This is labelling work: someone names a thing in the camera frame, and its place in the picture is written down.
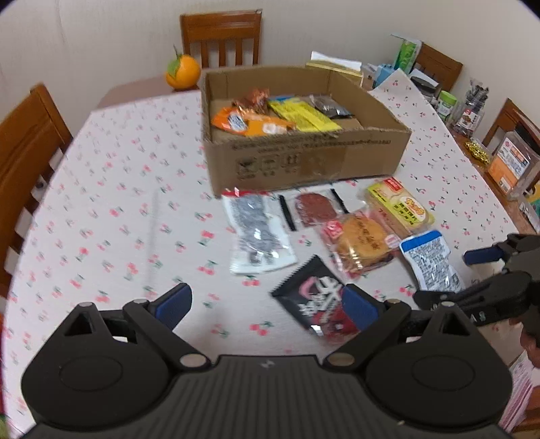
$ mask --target black lid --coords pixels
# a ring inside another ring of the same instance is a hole
[[[410,79],[413,81],[413,84],[420,90],[422,94],[430,94],[434,95],[435,90],[437,87],[433,86],[429,82],[427,82],[425,79],[417,78],[416,76],[411,77]]]
[[[523,141],[531,147],[531,149],[540,156],[540,145],[536,143],[534,137],[529,133],[529,130],[523,125],[523,123],[518,122],[514,128],[516,134],[523,139]]]

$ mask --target human hand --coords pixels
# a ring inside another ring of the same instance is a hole
[[[519,318],[509,319],[511,325],[517,325],[521,323]],[[536,345],[536,339],[527,334],[525,328],[521,330],[521,335],[519,336],[519,343],[523,349],[527,352],[527,356],[531,361],[532,365],[536,368],[540,368],[540,348]]]

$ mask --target blue gripper pad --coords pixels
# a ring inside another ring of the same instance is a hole
[[[360,331],[365,330],[386,311],[382,302],[351,283],[343,288],[341,301],[345,314]]]
[[[466,251],[463,255],[463,262],[467,265],[483,264],[498,261],[503,256],[504,252],[499,247],[492,246]]]
[[[191,309],[191,302],[190,286],[180,283],[150,303],[148,311],[172,331]]]

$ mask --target green lid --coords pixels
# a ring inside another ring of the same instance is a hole
[[[451,95],[444,90],[439,94],[439,99],[446,102],[448,105],[454,105],[457,102],[457,98],[454,95]]]

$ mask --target gold wrapped candy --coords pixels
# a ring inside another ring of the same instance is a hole
[[[471,155],[479,162],[482,162],[484,165],[489,164],[489,154],[478,140],[471,139],[470,142],[465,142],[465,148],[467,148]]]

